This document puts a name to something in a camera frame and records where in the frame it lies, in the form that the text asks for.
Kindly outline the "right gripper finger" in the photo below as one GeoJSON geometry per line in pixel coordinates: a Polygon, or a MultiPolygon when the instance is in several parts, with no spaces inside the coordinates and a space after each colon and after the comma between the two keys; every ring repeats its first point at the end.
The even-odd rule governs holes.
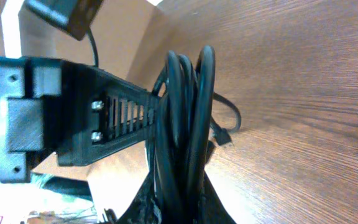
{"type": "Polygon", "coordinates": [[[0,57],[0,181],[28,183],[55,153],[87,166],[154,136],[158,97],[91,65],[0,57]]]}

